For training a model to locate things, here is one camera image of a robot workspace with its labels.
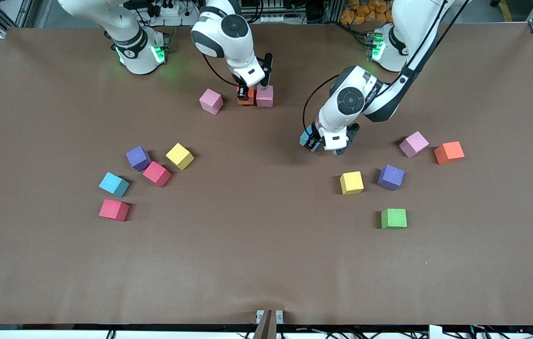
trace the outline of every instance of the yellow line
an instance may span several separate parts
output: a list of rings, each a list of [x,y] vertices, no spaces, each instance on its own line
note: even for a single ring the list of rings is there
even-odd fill
[[[501,0],[500,2],[502,17],[505,19],[505,22],[513,22],[511,18],[511,13],[509,12],[509,7],[507,6],[507,0]]]

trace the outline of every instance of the table surface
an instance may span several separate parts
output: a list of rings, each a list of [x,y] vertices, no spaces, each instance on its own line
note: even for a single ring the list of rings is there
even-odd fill
[[[272,109],[239,107],[188,29],[146,76],[101,30],[0,40],[0,323],[243,323],[273,308],[288,323],[533,324],[526,24],[453,26],[397,114],[359,117],[342,157],[298,145],[304,101],[346,66],[382,71],[335,26],[253,30],[274,55]],[[206,87],[225,98],[217,116]],[[430,148],[408,159],[398,141],[417,130]],[[437,165],[432,149],[457,140],[466,158]],[[184,171],[165,158],[177,142],[195,155]],[[164,188],[128,165],[138,145],[173,172]],[[388,163],[406,171],[398,191],[374,184]],[[98,217],[107,171],[131,182],[124,223]],[[365,191],[343,196],[350,171]],[[381,230],[386,208],[406,208],[408,229]]]

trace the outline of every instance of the colored block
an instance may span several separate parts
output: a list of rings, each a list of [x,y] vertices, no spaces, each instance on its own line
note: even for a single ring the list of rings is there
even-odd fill
[[[145,172],[143,172],[143,175],[157,186],[164,187],[168,179],[170,179],[171,174],[166,168],[160,166],[159,163],[152,161]]]
[[[258,107],[272,107],[273,98],[272,86],[268,86],[267,89],[262,89],[258,86],[258,90],[256,90],[256,105]]]
[[[423,137],[421,132],[417,131],[408,138],[404,139],[404,141],[400,144],[400,149],[404,152],[404,154],[406,154],[407,157],[414,157],[429,144],[430,142]]]
[[[126,182],[126,180],[109,172],[107,172],[105,177],[103,177],[103,180],[101,180],[101,183],[99,183],[99,187],[105,189],[105,191],[108,191],[118,198],[122,198],[129,185],[130,184]]]
[[[199,103],[201,104],[202,109],[214,115],[216,115],[224,105],[222,95],[209,88],[206,89],[204,95],[199,98]]]
[[[302,132],[302,135],[300,135],[300,145],[302,147],[306,147],[306,144],[308,143],[308,140],[310,138],[309,134],[312,134],[312,125],[309,125],[308,127],[306,127],[306,130]],[[310,148],[310,152],[316,151],[319,145],[320,145],[320,141],[316,142],[314,146]]]
[[[103,200],[101,211],[99,211],[99,216],[117,221],[124,221],[128,214],[128,207],[128,204],[125,204],[124,202],[105,199]]]
[[[404,208],[388,208],[381,212],[381,229],[405,229],[407,226]]]
[[[239,105],[256,105],[256,94],[253,86],[247,88],[247,100],[237,99]]]
[[[172,161],[180,170],[184,170],[191,161],[193,161],[193,155],[191,152],[184,148],[181,144],[176,144],[172,147],[172,150],[166,154],[166,157]]]
[[[360,175],[360,172],[350,172],[344,173],[340,177],[340,182],[342,183],[342,194],[356,194],[363,191],[363,177]]]
[[[136,169],[137,172],[143,171],[151,163],[150,155],[148,155],[147,151],[141,146],[129,150],[126,153],[126,157],[128,158],[130,165]]]
[[[385,165],[381,170],[377,184],[391,191],[396,191],[402,185],[402,178],[404,178],[404,171],[391,165]]]
[[[465,157],[458,141],[447,142],[434,150],[439,165],[454,163]]]

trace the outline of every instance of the robotic arm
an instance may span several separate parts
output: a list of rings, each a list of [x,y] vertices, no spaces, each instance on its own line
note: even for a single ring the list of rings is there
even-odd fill
[[[352,124],[360,112],[373,122],[388,120],[436,49],[438,26],[454,0],[395,0],[395,28],[404,37],[408,61],[392,83],[383,83],[360,66],[344,69],[329,90],[329,99],[307,128],[300,144],[312,152],[324,142],[325,150],[341,155],[358,131]]]
[[[141,27],[120,7],[126,0],[58,0],[66,12],[102,26],[116,45],[120,62],[135,74],[147,74],[166,60],[167,34]]]
[[[191,38],[206,56],[225,58],[240,86],[247,88],[260,83],[260,87],[268,87],[272,54],[256,58],[252,31],[241,16],[237,0],[208,0],[191,29]]]

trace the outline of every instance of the green cube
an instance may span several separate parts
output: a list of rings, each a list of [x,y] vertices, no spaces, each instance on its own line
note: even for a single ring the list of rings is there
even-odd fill
[[[405,229],[406,210],[404,208],[388,208],[381,212],[381,229]]]

